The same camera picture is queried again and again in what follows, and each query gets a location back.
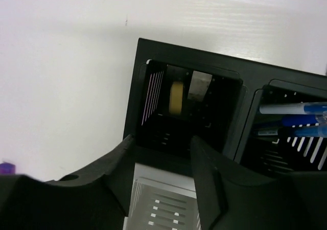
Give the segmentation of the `beige rectangular eraser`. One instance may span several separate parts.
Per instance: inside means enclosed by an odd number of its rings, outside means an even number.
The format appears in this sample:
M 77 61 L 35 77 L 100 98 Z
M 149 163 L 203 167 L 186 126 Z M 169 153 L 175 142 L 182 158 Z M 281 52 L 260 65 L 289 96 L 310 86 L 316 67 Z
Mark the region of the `beige rectangular eraser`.
M 211 74 L 193 71 L 188 92 L 188 99 L 202 102 L 212 81 L 212 77 L 213 76 Z

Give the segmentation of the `tan square eraser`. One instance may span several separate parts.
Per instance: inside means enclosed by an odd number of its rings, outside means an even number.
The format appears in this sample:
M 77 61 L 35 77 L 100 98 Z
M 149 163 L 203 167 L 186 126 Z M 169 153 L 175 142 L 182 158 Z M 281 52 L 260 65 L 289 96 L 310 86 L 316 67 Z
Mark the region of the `tan square eraser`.
M 180 115 L 182 111 L 183 83 L 173 82 L 170 90 L 169 113 Z

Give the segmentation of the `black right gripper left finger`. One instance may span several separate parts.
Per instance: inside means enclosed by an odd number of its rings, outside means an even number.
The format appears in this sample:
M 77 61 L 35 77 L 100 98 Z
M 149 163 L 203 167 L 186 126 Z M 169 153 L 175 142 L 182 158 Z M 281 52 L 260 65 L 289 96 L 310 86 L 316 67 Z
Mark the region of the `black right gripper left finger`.
M 122 229 L 135 167 L 135 138 L 60 180 L 1 176 L 1 229 Z

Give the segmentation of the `black purple highlighter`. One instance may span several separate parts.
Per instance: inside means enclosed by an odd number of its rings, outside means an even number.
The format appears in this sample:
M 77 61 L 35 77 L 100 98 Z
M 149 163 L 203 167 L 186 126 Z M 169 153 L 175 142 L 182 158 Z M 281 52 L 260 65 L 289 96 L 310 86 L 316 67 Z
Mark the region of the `black purple highlighter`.
M 0 175 L 14 175 L 16 172 L 16 166 L 12 163 L 2 162 L 0 163 Z

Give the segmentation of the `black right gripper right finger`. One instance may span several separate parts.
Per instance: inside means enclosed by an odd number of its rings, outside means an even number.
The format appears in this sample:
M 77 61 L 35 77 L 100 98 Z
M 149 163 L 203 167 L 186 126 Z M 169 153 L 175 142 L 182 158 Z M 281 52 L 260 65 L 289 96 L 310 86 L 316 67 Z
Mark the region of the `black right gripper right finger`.
M 191 139 L 202 229 L 326 229 L 326 173 L 271 178 Z

